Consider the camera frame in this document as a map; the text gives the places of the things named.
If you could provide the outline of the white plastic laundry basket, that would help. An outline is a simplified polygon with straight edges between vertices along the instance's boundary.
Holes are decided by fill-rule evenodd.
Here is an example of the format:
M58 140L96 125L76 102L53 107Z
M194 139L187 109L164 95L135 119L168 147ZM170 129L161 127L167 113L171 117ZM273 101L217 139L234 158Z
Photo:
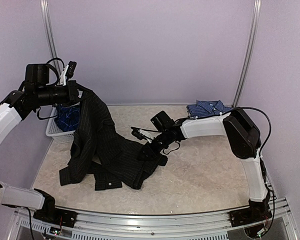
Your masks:
M53 138L53 140L59 144L72 142L74 140L75 131L63 132L60 130L54 121L56 116L57 110L56 107L53 107L45 131L46 136Z

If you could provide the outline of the black pinstripe long sleeve shirt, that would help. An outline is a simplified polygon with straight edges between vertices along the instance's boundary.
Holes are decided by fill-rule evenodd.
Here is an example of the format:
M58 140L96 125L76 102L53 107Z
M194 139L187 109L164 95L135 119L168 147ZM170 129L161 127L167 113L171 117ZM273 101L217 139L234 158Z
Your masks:
M94 92L85 91L82 97L70 160L59 171L60 185L78 184L91 174L96 191L123 185L139 190L158 166L167 164L168 158L159 154L151 161L138 160L142 144L117 133L107 105Z

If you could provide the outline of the blue checked shirt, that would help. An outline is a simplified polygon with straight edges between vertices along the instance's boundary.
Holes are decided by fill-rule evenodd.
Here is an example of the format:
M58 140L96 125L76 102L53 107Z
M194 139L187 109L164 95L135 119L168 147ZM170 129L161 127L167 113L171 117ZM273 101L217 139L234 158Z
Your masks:
M197 100L195 104L186 106L190 118L206 118L219 116L232 110L231 107L224 105L220 100L202 101Z

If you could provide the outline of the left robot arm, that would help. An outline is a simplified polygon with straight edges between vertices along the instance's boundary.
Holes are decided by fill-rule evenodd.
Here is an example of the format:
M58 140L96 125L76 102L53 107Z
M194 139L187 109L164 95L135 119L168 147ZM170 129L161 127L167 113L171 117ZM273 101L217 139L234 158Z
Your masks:
M13 90L0 102L0 145L9 133L31 112L53 105L73 105L80 101L80 86L71 78L77 63L70 61L56 82L50 83L50 71L56 69L50 63L28 64L25 79L19 89ZM13 187L0 181L0 205L39 210L47 221L60 218L60 211L51 203L52 197L34 189Z

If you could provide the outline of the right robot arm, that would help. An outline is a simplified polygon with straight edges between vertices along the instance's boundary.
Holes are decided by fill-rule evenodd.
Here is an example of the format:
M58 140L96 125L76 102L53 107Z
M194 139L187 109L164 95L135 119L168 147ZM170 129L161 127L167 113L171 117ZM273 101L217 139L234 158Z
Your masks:
M156 114L150 121L155 126L156 137L152 131L132 127L132 135L146 140L139 154L140 161L153 161L172 143L206 137L226 136L230 149L240 159L249 188L249 208L246 218L256 222L269 210L271 192L267 187L267 170L262 159L264 143L257 125L246 113L247 107L237 107L213 116L170 118L165 111Z

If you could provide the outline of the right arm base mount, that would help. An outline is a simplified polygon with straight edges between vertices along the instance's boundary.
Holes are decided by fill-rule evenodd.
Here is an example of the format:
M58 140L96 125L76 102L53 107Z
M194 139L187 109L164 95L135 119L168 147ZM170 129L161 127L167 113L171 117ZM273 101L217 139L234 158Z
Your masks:
M269 206L270 197L267 196L262 202L249 200L249 206L229 212L231 226L239 227L264 221L272 217Z

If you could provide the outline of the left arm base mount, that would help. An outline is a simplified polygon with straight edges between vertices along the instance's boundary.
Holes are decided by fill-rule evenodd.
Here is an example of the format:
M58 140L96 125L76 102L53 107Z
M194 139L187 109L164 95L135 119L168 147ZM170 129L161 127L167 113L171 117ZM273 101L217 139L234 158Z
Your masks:
M77 212L57 208L55 205L56 200L53 196L37 188L34 190L44 197L42 208L34 211L33 217L35 219L60 227L74 227L78 215Z

